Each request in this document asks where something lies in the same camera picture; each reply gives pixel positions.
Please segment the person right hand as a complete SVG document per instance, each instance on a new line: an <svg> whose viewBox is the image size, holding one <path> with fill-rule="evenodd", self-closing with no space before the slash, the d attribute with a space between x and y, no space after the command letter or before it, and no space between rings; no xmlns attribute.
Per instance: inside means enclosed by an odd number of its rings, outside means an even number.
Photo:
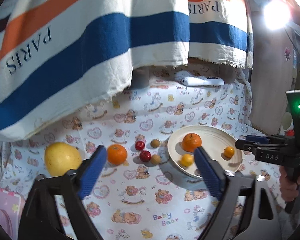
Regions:
<svg viewBox="0 0 300 240"><path fill-rule="evenodd" d="M288 179L287 172L283 166L280 166L279 171L281 173L279 179L281 197L285 202L292 202L299 195L297 188L300 185L300 177L294 183Z"/></svg>

